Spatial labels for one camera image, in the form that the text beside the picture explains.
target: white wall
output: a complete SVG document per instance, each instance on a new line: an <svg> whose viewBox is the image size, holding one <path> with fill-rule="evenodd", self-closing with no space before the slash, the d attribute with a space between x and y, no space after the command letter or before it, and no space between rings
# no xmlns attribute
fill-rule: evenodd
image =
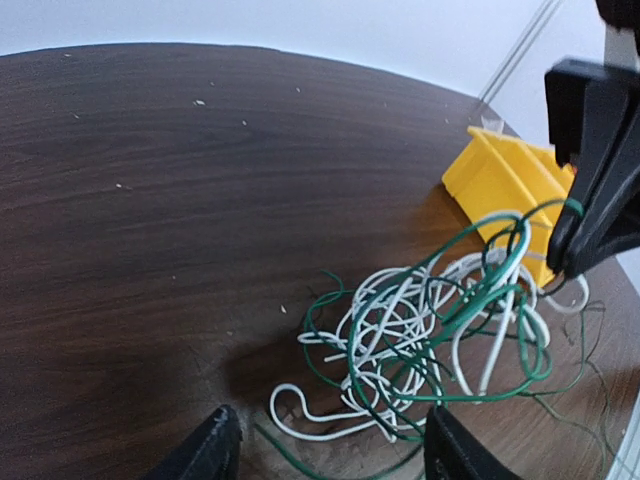
<svg viewBox="0 0 640 480"><path fill-rule="evenodd" d="M141 41L255 45L373 66L477 95L540 3L0 0L0 54Z"/></svg>
<svg viewBox="0 0 640 480"><path fill-rule="evenodd" d="M548 145L544 74L567 56L602 63L605 30L595 0L565 0L491 106L523 139Z"/></svg>

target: black clamp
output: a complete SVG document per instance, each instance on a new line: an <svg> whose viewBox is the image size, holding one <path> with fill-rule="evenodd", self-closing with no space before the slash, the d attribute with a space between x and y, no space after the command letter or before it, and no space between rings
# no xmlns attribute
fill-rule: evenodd
<svg viewBox="0 0 640 480"><path fill-rule="evenodd" d="M640 75L563 60L545 76L549 139L556 162L577 169L554 228L547 265L574 278L640 246Z"/></svg>

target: yellow container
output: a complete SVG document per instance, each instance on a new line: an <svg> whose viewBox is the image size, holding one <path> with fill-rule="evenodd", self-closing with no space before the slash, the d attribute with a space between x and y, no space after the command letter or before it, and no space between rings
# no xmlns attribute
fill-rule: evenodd
<svg viewBox="0 0 640 480"><path fill-rule="evenodd" d="M534 147L519 138L469 127L473 137L442 182L472 222L491 212L517 210L526 213L547 200L567 198L573 183L570 166L560 168L553 150ZM562 206L553 206L532 218L533 236L529 251L546 257L549 238ZM487 241L507 226L491 224L479 230ZM502 237L498 246L504 246ZM542 258L527 257L524 265L539 286L553 279L553 273Z"/></svg>

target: wire bundle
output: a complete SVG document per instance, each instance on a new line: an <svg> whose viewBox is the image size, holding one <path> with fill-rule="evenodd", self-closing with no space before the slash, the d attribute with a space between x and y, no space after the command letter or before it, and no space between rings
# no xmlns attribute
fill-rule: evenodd
<svg viewBox="0 0 640 480"><path fill-rule="evenodd" d="M322 295L309 308L305 331L298 341L315 374L340 390L347 411L313 415L304 393L295 385L282 384L274 389L270 400L276 425L291 436L310 441L333 440L377 427L390 442L398 438L422 442L425 419L413 420L408 416L415 402L497 401L526 394L532 384L546 379L552 369L547 350L550 333L536 311L538 299L544 298L561 313L577 313L587 304L589 291L584 277L579 277L578 284L583 290L580 302L571 307L559 305L538 289L522 265L523 258L531 255L527 253L532 233L530 217L537 210L526 215L517 212L489 215L417 265L376 272L354 292L346 291L340 279L329 274L339 283L339 289ZM507 222L508 226L487 242L482 252L467 255L436 273L438 261L453 245L495 222L501 225ZM507 246L495 247L502 236L508 237ZM336 329L319 330L313 320L314 312L350 294L351 306ZM509 333L510 326L515 327L515 333ZM494 340L474 390L461 367L459 354L461 344L477 335L491 336ZM524 380L509 391L489 393L505 339L517 343ZM311 361L308 349L318 344L334 351L325 357L325 362L346 363L348 374L341 381L327 378ZM445 345L451 355L450 368L436 356L436 349ZM447 393L445 376L455 381L462 392ZM277 415L276 399L283 391L291 391L300 398L303 414L312 422L362 421L330 434L298 432Z"/></svg>

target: dark wood grain surface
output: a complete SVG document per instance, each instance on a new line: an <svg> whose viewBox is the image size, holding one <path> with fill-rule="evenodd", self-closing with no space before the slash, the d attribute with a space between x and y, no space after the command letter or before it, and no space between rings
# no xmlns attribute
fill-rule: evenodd
<svg viewBox="0 0 640 480"><path fill-rule="evenodd" d="M354 285L410 264L466 225L438 185L480 107L263 49L0 58L0 477L136 478L219 404L246 419L282 381L331 404L295 342L309 287L332 286L323 268ZM640 301L614 261L590 281L608 306L594 358L617 445L640 378ZM579 357L562 322L550 320L558 385ZM591 372L552 401L592 426L602 402ZM597 444L531 400L453 408L525 479L597 474ZM404 448L373 431L284 440L335 475L371 472ZM296 478L250 431L243 449L243 479Z"/></svg>

